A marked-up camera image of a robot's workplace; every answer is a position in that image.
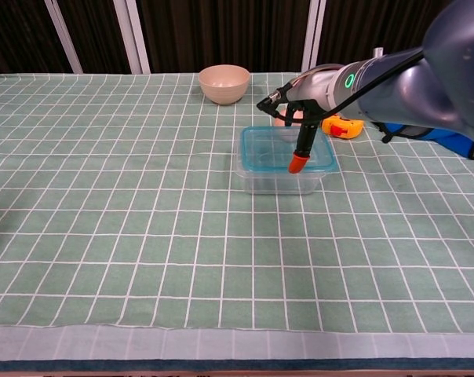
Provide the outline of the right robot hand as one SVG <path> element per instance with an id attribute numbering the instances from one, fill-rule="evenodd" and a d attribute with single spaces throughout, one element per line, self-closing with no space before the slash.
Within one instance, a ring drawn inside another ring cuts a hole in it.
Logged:
<path id="1" fill-rule="evenodd" d="M 283 121 L 283 125 L 300 127 L 288 167 L 292 174 L 300 173 L 310 159 L 317 130 L 324 120 L 322 115 L 331 109 L 328 87 L 341 68 L 340 64 L 321 64 L 290 81 L 283 115 L 287 120 Z"/>

